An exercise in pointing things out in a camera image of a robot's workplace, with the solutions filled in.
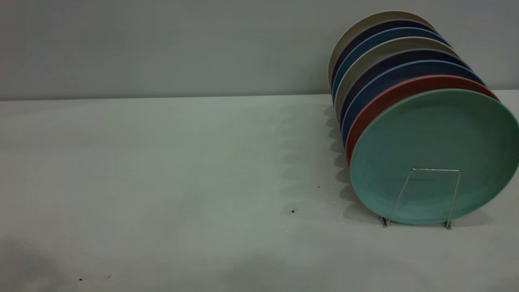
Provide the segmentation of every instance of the green plate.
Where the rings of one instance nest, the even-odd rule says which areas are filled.
[[[478,92],[439,89],[402,100],[364,130],[353,151],[351,184],[370,210],[388,218],[411,168],[459,169],[451,219],[492,200],[519,164],[519,125],[500,102]],[[414,171],[392,221],[445,222],[457,172]]]

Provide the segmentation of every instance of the red plate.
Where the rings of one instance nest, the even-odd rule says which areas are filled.
[[[395,103],[419,94],[424,91],[435,89],[456,88],[467,89],[488,95],[499,101],[497,96],[485,86],[472,80],[452,75],[428,75],[400,82],[376,96],[357,115],[351,125],[350,132],[346,138],[346,160],[348,166],[351,161],[353,148],[364,132],[364,129],[383,111]]]

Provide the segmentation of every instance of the beige plate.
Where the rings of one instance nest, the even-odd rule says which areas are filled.
[[[353,82],[355,82],[362,73],[385,57],[400,51],[412,49],[436,49],[458,56],[449,46],[427,37],[407,36],[381,43],[360,56],[350,66],[346,73],[344,73],[343,78],[340,80],[334,104],[337,121],[340,123],[340,109],[343,106],[343,100],[346,97],[346,93],[348,93]]]
[[[430,27],[432,25],[427,22],[427,20],[423,19],[422,17],[405,12],[405,11],[398,11],[398,10],[391,10],[391,11],[384,11],[379,12],[373,15],[370,15],[361,21],[355,23],[350,29],[348,29],[343,36],[339,39],[337,42],[337,45],[335,45],[335,49],[333,49],[332,56],[330,57],[330,64],[328,64],[328,81],[331,84],[331,78],[332,78],[332,70],[333,65],[335,64],[335,61],[340,55],[340,52],[344,50],[344,48],[348,45],[348,43],[356,37],[359,33],[364,31],[365,29],[369,28],[372,25],[375,25],[379,22],[391,20],[391,19],[410,19],[410,20],[416,20],[421,23],[424,23]]]

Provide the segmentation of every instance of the white table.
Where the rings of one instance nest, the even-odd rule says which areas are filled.
[[[329,95],[1,102],[0,290],[519,290],[518,174],[384,229],[338,140]]]

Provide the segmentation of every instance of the stack of plates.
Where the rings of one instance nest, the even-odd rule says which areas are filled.
[[[328,70],[352,186],[388,218],[412,168],[459,170],[452,219],[488,203],[519,164],[513,114],[425,19],[371,15],[339,40]],[[457,172],[413,173],[392,215],[445,222]]]

